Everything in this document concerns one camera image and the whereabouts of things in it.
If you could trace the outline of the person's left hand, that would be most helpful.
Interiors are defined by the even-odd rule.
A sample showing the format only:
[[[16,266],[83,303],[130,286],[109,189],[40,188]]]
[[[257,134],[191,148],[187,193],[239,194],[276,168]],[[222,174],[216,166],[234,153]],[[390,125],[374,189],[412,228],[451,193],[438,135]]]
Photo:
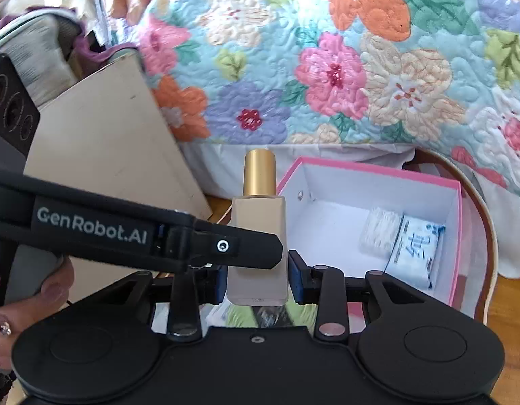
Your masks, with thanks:
[[[11,352],[19,335],[31,325],[52,316],[64,306],[74,282],[71,260],[62,265],[42,284],[40,291],[30,298],[0,307],[0,369],[11,369]]]

